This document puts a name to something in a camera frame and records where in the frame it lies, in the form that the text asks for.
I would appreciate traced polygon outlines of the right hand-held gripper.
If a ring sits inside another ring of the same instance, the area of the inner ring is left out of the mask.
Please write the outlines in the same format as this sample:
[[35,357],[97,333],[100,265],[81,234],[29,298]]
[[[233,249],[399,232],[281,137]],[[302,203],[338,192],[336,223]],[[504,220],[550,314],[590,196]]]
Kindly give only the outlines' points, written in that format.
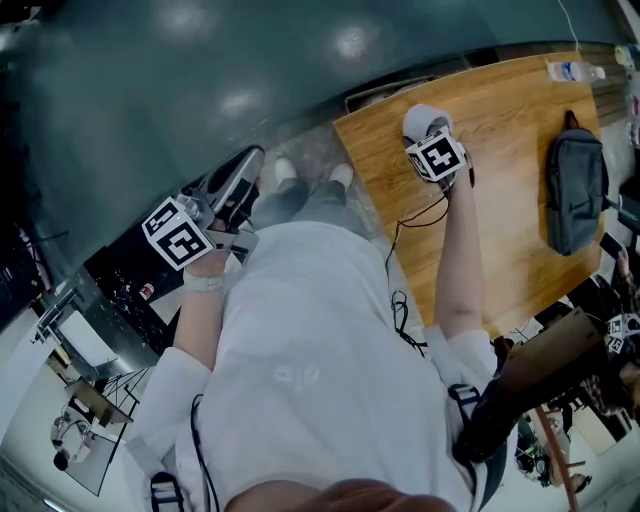
[[441,190],[451,190],[458,173],[464,170],[473,181],[472,160],[448,126],[431,129],[417,141],[404,136],[403,142],[410,163],[423,181],[437,184]]

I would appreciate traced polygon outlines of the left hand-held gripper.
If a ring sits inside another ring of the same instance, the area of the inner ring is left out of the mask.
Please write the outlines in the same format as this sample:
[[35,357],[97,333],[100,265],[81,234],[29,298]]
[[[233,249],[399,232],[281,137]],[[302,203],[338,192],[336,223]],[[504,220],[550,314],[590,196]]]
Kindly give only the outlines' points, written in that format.
[[258,236],[243,228],[226,229],[217,213],[241,178],[258,181],[265,160],[260,146],[249,146],[193,185],[165,199],[142,223],[151,247],[175,270],[182,270],[213,250],[246,260]]

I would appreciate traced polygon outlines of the person's left hand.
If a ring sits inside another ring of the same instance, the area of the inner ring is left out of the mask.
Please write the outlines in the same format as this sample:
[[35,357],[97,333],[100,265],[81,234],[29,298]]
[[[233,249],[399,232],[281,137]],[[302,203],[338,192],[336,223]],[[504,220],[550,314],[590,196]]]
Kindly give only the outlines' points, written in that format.
[[237,230],[251,217],[253,205],[260,195],[258,181],[241,178],[217,213],[229,231]]

